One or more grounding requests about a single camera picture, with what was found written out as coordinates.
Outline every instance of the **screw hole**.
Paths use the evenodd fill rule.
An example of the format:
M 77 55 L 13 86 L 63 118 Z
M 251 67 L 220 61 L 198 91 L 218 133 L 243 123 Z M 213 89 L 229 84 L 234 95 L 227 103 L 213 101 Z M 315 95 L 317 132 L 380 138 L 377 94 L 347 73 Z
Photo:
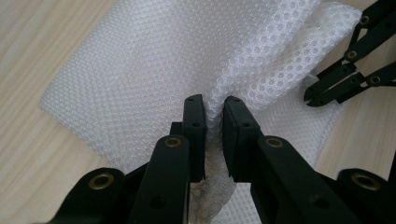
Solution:
M 328 209 L 330 207 L 329 202 L 319 195 L 312 196 L 310 201 L 316 208 Z
M 165 140 L 165 145 L 167 147 L 179 147 L 181 145 L 181 141 L 178 138 L 167 138 Z
M 109 173 L 103 173 L 94 176 L 88 186 L 91 189 L 105 189 L 114 182 L 114 176 Z
M 381 78 L 379 78 L 379 77 L 372 77 L 372 78 L 370 78 L 370 81 L 371 81 L 373 84 L 378 84 L 378 83 L 381 81 Z
M 149 205 L 153 209 L 163 209 L 166 206 L 166 198 L 161 196 L 154 197 L 149 201 Z
M 355 184 L 364 189 L 375 191 L 381 188 L 381 185 L 368 175 L 355 173 L 352 175 L 352 180 Z
M 353 58 L 355 58 L 356 56 L 358 56 L 358 53 L 356 53 L 355 50 L 352 50 L 352 51 L 348 52 L 346 56 L 347 56 L 348 58 L 350 58 L 350 59 L 353 59 Z
M 361 17 L 361 25 L 367 24 L 370 18 L 368 16 Z
M 277 138 L 268 138 L 265 140 L 265 144 L 270 147 L 283 147 L 283 142 Z

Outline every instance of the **light wood surface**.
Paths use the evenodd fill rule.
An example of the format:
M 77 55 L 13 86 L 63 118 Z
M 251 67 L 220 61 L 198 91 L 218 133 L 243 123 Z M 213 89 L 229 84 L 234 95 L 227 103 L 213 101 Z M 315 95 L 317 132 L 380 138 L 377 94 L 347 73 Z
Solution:
M 38 109 L 44 89 L 115 0 L 0 0 L 0 223 L 50 220 L 89 171 L 109 166 Z M 365 8 L 373 1 L 344 1 Z M 338 59 L 348 40 L 321 67 Z M 361 64 L 370 72 L 396 60 L 396 39 Z M 396 90 L 354 98 L 318 162 L 335 177 L 360 167 L 387 177 L 396 148 Z

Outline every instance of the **mesh textile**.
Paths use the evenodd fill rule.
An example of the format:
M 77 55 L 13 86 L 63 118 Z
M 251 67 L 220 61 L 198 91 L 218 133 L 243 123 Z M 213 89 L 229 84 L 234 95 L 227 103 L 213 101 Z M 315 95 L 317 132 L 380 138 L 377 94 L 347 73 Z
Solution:
M 220 145 L 222 104 L 240 97 L 264 134 L 288 139 L 314 165 L 342 107 L 306 106 L 302 93 L 312 77 L 302 80 L 360 15 L 319 0 L 120 0 L 40 106 L 128 173 L 182 119 L 184 99 L 201 93 L 207 179 L 191 186 L 190 222 L 259 222 L 248 185 L 233 194 Z

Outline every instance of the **white mesh fabric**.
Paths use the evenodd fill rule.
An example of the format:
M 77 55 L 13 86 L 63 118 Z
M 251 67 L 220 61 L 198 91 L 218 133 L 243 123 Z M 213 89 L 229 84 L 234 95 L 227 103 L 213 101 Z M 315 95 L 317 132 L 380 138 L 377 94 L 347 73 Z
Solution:
M 219 144 L 224 99 L 242 98 L 265 134 L 289 139 L 314 164 L 340 107 L 307 107 L 297 85 L 359 17 L 356 9 L 319 0 L 121 0 L 40 105 L 127 173 L 147 162 L 171 122 L 182 119 L 184 99 L 201 93 L 207 180 L 191 187 L 190 221 L 207 223 L 235 187 Z M 238 203 L 248 194 L 238 192 L 224 209 L 250 211 Z M 221 214 L 215 221 L 224 220 Z

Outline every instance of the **black mechanical linkage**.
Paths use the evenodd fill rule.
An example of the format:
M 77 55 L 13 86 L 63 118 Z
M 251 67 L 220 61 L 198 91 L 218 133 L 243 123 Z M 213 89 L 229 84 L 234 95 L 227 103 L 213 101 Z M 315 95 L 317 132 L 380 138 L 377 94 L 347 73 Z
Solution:
M 191 177 L 205 177 L 205 130 L 202 96 L 187 98 L 183 121 L 172 123 L 148 163 L 128 175 L 111 168 L 84 175 L 49 223 L 188 223 Z M 395 162 L 389 182 L 360 169 L 332 180 L 285 139 L 264 136 L 232 96 L 224 103 L 222 136 L 229 173 L 251 183 L 262 223 L 396 223 Z
M 381 177 L 316 173 L 288 141 L 264 136 L 238 98 L 226 99 L 223 118 L 227 167 L 235 182 L 251 183 L 262 223 L 396 223 L 395 188 Z
M 366 35 L 359 39 L 361 31 Z M 365 9 L 356 25 L 344 57 L 318 74 L 319 81 L 304 94 L 310 106 L 322 106 L 336 100 L 339 104 L 371 87 L 396 86 L 396 63 L 365 77 L 355 62 L 367 56 L 396 34 L 396 1 L 378 0 Z
M 188 223 L 190 183 L 205 178 L 202 95 L 184 102 L 182 122 L 128 175 L 101 168 L 84 175 L 49 224 Z

